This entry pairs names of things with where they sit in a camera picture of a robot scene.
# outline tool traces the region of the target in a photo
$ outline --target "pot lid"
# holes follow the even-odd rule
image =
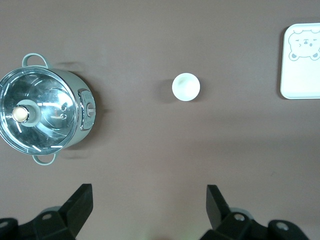
[[[0,134],[30,155],[58,152],[73,137],[77,103],[57,74],[39,66],[17,68],[0,81]]]

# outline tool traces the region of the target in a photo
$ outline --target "bear illustration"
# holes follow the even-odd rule
[[[315,61],[320,58],[320,31],[294,32],[289,37],[289,44],[291,47],[289,58],[292,61],[308,57]]]

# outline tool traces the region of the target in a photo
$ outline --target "white tray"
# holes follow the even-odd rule
[[[286,30],[280,91],[287,99],[320,99],[320,23]]]

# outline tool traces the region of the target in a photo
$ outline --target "cartoon bear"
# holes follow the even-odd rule
[[[315,61],[320,58],[320,31],[295,31],[289,37],[289,44],[291,47],[289,58],[292,61],[308,57]]]

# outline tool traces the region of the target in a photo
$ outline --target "cooking pot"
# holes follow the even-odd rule
[[[28,65],[38,56],[44,65]],[[0,134],[14,149],[50,165],[58,153],[90,132],[96,104],[88,86],[69,71],[52,68],[40,54],[29,53],[22,67],[0,81]],[[53,154],[50,162],[39,159]]]

